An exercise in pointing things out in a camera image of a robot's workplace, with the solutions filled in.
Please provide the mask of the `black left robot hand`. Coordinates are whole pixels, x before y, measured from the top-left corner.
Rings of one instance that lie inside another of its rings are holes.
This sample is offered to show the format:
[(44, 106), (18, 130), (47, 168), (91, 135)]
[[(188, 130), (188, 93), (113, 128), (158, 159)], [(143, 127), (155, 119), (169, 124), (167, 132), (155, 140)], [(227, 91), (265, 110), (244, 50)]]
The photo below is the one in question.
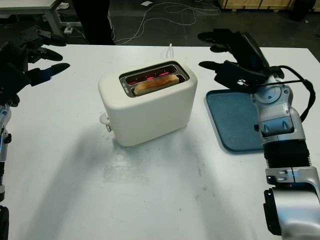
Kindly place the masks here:
[[(34, 25), (0, 47), (0, 96), (17, 94), (27, 85), (36, 86), (70, 67), (63, 56), (46, 46), (65, 47), (64, 37)], [(39, 60), (58, 62), (46, 69), (28, 69)]]

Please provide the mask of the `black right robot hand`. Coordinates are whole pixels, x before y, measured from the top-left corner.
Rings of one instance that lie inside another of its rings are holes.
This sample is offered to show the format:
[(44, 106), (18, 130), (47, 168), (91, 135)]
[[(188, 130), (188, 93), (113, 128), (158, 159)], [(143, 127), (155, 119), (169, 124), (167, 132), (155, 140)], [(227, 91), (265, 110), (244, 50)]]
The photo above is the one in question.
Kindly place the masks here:
[(197, 35), (200, 41), (211, 44), (214, 53), (230, 53), (241, 67), (260, 72), (270, 65), (259, 45), (247, 32), (233, 32), (228, 28), (215, 28)]

